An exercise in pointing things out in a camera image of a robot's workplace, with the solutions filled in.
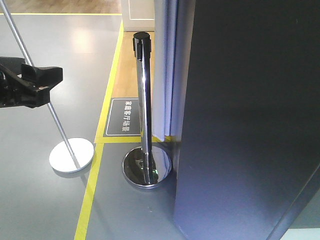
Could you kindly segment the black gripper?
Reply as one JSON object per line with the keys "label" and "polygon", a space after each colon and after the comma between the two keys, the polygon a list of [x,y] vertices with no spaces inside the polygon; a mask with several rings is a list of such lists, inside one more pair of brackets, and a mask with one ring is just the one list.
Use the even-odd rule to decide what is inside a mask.
{"label": "black gripper", "polygon": [[24,58],[0,58],[0,107],[37,108],[51,101],[50,91],[63,81],[57,66],[35,67]]}

